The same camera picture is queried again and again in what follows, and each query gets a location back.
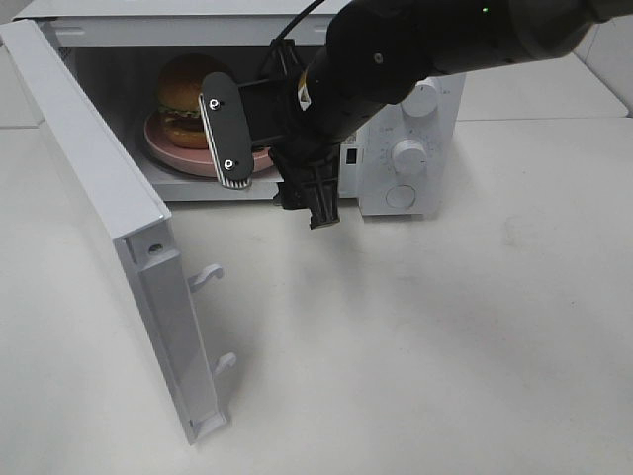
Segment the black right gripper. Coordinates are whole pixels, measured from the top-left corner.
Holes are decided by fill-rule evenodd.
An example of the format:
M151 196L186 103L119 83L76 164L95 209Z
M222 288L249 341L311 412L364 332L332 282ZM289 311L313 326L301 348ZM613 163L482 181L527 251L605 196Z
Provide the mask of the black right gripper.
M282 177L273 203L285 210L308 209L312 230L339 222L341 79L336 70L298 68L239 86L229 75L213 72L202 82L199 108L224 188L248 188L252 143L271 146L269 155Z

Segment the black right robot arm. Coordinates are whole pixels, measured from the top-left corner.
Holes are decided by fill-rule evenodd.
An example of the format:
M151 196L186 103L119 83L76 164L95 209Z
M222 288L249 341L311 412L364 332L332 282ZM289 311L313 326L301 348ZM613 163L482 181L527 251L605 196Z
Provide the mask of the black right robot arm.
M254 82L214 72L199 108L220 184L247 188L263 146L281 174L277 200L307 209L312 228L336 224L341 143L430 76L553 59L628 1L352 1L303 63L286 32Z

